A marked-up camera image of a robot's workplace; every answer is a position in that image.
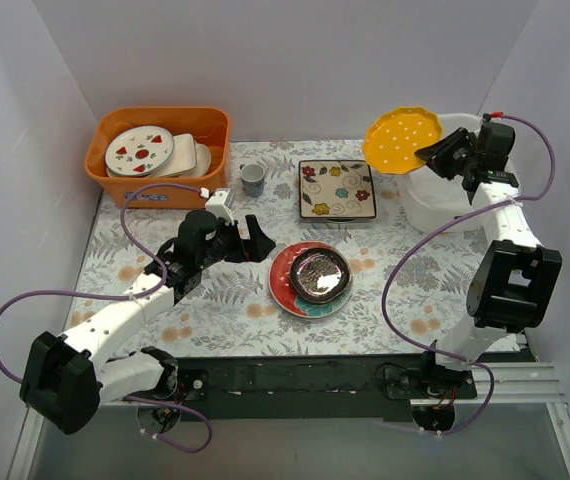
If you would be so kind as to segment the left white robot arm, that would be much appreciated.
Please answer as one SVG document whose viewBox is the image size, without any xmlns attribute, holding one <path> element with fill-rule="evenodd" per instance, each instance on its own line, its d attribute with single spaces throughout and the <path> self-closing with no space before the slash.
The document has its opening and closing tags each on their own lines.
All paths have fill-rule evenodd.
<svg viewBox="0 0 570 480">
<path fill-rule="evenodd" d="M 207 268 L 221 261 L 260 263 L 269 256 L 275 241 L 255 216 L 245 220 L 248 238 L 241 237 L 235 221 L 205 210 L 188 212 L 176 237 L 161 245 L 124 300 L 60 335 L 45 332 L 34 340 L 20 398 L 65 434 L 83 428 L 101 405 L 130 394 L 154 401 L 176 398 L 179 364 L 172 355 L 157 347 L 122 358 L 113 354 L 194 290 Z"/>
</svg>

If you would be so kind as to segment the clear pinkish glass plate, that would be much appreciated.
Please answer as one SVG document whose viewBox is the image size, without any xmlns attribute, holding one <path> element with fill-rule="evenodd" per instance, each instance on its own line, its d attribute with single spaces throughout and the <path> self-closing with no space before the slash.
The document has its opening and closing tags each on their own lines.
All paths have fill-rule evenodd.
<svg viewBox="0 0 570 480">
<path fill-rule="evenodd" d="M 351 285 L 344 257 L 333 248 L 313 247 L 297 255 L 289 271 L 294 291 L 312 304 L 327 304 Z"/>
</svg>

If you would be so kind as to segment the yellow dotted scalloped plate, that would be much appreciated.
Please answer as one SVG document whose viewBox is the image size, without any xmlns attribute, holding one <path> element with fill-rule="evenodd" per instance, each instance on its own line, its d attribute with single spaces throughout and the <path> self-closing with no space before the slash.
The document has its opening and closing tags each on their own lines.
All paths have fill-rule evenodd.
<svg viewBox="0 0 570 480">
<path fill-rule="evenodd" d="M 413 172 L 426 164 L 415 152 L 439 141 L 442 132 L 436 113 L 422 106 L 396 108 L 368 128 L 362 144 L 365 161 L 382 174 Z"/>
</svg>

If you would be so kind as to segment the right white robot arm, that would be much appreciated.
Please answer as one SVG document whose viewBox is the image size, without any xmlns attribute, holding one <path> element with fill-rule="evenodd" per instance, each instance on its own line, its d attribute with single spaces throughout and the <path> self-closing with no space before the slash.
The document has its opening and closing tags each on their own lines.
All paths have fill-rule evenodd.
<svg viewBox="0 0 570 480">
<path fill-rule="evenodd" d="M 468 288 L 465 316 L 422 355 L 416 385 L 429 397 L 463 387 L 473 362 L 496 341 L 537 327 L 558 279 L 561 254 L 532 233 L 517 177 L 506 169 L 515 140 L 511 126 L 488 115 L 478 132 L 458 128 L 416 152 L 439 177 L 461 177 L 488 242 Z"/>
</svg>

